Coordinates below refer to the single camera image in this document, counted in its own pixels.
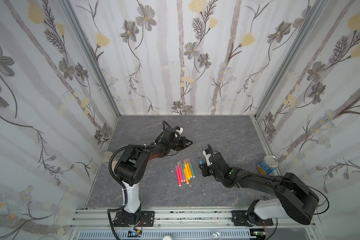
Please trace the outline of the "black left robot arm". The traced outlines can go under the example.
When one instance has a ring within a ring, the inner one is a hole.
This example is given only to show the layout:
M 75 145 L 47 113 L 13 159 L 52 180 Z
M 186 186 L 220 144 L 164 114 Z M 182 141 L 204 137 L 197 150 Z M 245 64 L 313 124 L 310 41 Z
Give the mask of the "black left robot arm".
M 193 142 L 182 135 L 183 128 L 174 128 L 163 123 L 161 133 L 150 145 L 129 144 L 117 150 L 109 160 L 108 170 L 111 177 L 121 186 L 123 205 L 116 209 L 116 219 L 112 224 L 137 225 L 141 221 L 141 201 L 139 183 L 146 171 L 148 162 L 164 158 L 170 151 L 180 152 Z

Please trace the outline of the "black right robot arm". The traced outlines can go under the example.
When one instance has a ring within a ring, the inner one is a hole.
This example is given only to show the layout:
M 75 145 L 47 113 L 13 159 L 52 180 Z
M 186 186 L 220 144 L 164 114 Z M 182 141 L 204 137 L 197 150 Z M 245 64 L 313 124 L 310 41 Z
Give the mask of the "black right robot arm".
M 254 200 L 242 217 L 247 227 L 259 226 L 272 218 L 290 218 L 309 225 L 320 198 L 296 175 L 267 176 L 241 168 L 231 168 L 220 152 L 204 150 L 205 162 L 199 168 L 205 178 L 213 176 L 226 188 L 247 188 L 274 195 L 272 200 Z

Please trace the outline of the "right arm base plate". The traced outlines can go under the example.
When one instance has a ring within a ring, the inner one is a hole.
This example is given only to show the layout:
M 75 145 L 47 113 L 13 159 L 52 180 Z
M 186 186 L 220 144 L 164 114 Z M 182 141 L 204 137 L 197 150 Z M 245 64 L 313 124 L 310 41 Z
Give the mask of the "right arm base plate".
M 249 211 L 231 211 L 232 222 L 234 226 L 245 226 L 245 227 L 256 227 L 256 226 L 273 226 L 274 222 L 272 219 L 263 220 L 258 217 L 255 213 Z

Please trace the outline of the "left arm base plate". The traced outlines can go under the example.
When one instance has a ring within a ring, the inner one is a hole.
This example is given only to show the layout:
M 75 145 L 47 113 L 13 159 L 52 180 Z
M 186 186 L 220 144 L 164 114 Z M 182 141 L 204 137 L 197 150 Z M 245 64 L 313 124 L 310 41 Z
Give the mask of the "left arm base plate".
M 114 227 L 153 227 L 154 211 L 138 211 L 135 214 L 119 211 L 113 219 Z

